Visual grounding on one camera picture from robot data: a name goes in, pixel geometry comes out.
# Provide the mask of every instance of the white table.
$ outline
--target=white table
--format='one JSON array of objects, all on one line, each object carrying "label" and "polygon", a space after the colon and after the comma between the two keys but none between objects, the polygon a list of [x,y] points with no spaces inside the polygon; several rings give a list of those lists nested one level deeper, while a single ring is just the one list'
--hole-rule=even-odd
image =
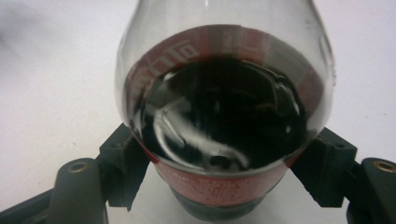
[{"label": "white table", "polygon": [[[113,78],[136,1],[0,2],[0,211],[53,187],[66,162],[95,158],[120,124]],[[359,148],[357,161],[396,161],[396,2],[316,0],[336,60],[327,127]],[[347,223],[288,172],[250,215],[229,223]],[[204,223],[178,204],[153,166],[133,211],[110,223]]]}]

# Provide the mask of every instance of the bottle base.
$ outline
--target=bottle base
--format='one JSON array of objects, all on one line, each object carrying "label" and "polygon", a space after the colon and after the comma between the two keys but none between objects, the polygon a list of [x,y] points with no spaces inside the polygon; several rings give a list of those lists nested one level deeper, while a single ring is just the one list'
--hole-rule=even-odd
[{"label": "bottle base", "polygon": [[242,217],[250,213],[265,197],[235,206],[213,206],[193,202],[175,192],[173,189],[172,192],[188,213],[204,221],[222,221]]}]

